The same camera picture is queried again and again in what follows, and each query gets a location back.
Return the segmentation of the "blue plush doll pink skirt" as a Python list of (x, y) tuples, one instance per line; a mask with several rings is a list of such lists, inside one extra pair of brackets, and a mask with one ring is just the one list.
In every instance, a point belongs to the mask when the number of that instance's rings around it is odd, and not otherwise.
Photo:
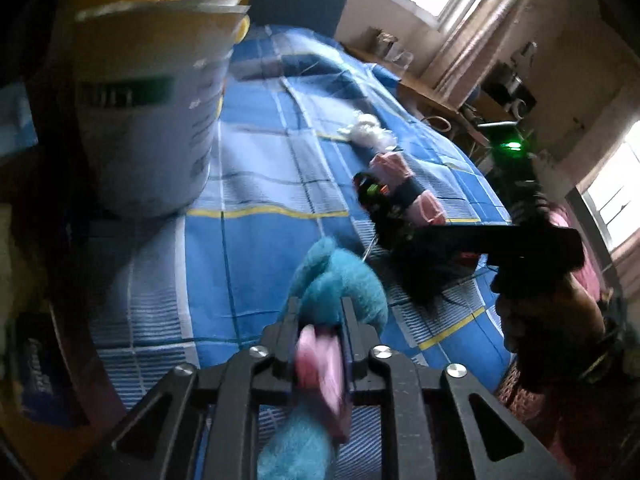
[(323, 237), (294, 273), (300, 330), (293, 356), (296, 401), (257, 459), (259, 479), (324, 479), (349, 421), (341, 338), (342, 300), (355, 318), (382, 333), (388, 319), (384, 288), (361, 257)]

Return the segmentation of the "black toy with orange dots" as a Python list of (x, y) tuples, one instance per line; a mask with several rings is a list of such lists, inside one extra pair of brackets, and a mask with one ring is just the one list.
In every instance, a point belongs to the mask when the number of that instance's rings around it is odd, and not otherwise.
[(360, 171), (352, 177), (358, 203), (367, 212), (386, 211), (394, 206), (390, 190), (370, 172)]

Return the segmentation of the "white fluffy pompom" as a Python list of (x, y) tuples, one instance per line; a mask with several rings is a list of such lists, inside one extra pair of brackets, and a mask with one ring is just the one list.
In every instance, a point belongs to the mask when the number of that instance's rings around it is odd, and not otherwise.
[(396, 136), (383, 128), (372, 114), (359, 113), (351, 125), (338, 129), (338, 133), (350, 143), (376, 152), (389, 152), (397, 148)]

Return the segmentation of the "wooden desk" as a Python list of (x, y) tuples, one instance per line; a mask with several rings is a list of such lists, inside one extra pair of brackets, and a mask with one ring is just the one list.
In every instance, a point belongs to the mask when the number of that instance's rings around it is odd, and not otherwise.
[(448, 101), (428, 88), (423, 81), (401, 70), (393, 63), (383, 61), (375, 55), (343, 44), (345, 51), (363, 63), (373, 63), (386, 68), (399, 78), (397, 99), (411, 114), (420, 113), (424, 122), (450, 140), (459, 134), (466, 134), (477, 148), (489, 148), (489, 141)]

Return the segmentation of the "pinkish window curtain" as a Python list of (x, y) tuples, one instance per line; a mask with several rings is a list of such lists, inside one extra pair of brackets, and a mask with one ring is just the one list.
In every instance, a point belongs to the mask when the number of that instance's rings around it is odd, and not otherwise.
[(480, 0), (428, 64), (422, 80), (459, 108), (489, 73), (529, 0)]

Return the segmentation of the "blue plaid bed sheet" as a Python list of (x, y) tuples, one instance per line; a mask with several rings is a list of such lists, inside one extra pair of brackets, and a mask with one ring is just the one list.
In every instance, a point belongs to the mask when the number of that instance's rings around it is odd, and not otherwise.
[(419, 182), (453, 224), (509, 219), (450, 140), (407, 113), (389, 73), (306, 29), (255, 27), (235, 48), (205, 188), (183, 216), (107, 223), (90, 235), (108, 281), (90, 332), (120, 400), (133, 406), (171, 367), (209, 367), (254, 344), (285, 303), (296, 266), (322, 236), (365, 255), (390, 306), (383, 340), (414, 362), (464, 364), (497, 389), (502, 343), (494, 275), (480, 264), (417, 307), (396, 284), (352, 176), (370, 155), (343, 130), (359, 113), (393, 131)]

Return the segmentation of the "white protein powder tub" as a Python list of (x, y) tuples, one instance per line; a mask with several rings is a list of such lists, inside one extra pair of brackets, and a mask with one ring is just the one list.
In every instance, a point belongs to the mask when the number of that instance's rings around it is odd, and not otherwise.
[(198, 198), (247, 29), (239, 0), (121, 1), (77, 13), (75, 110), (104, 209), (160, 218)]

